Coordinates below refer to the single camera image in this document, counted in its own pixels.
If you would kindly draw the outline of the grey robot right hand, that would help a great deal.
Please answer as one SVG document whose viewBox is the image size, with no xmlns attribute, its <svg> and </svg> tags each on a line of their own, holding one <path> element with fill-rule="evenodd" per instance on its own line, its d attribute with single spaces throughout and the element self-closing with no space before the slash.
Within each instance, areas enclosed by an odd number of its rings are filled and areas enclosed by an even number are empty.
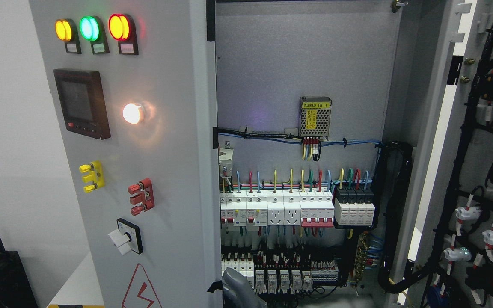
<svg viewBox="0 0 493 308">
<path fill-rule="evenodd" d="M 233 268 L 227 267 L 222 278 L 223 294 L 239 308 L 266 308 L 252 289 L 248 279 Z"/>
</svg>

